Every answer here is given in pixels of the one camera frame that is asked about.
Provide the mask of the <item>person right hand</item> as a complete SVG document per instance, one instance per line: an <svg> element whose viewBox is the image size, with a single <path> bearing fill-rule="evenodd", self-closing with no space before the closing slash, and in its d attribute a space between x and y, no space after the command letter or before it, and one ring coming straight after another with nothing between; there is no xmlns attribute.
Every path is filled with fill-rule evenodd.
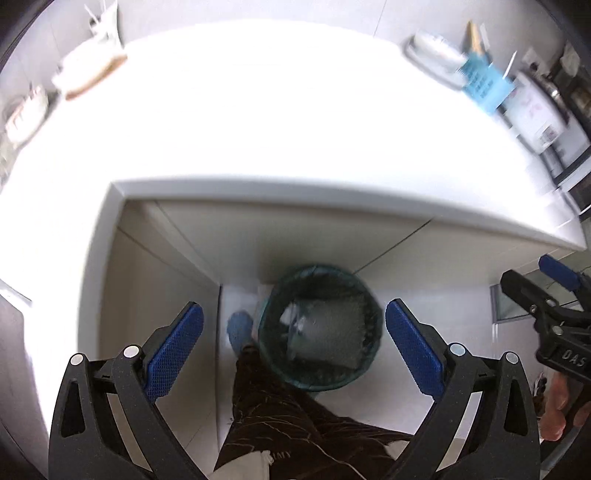
<svg viewBox="0 0 591 480"><path fill-rule="evenodd" d="M558 441L562 437L567 425L564 409L569 400L568 377L560 372L555 372L547 395L545 411L539 422L542 440Z"/></svg>

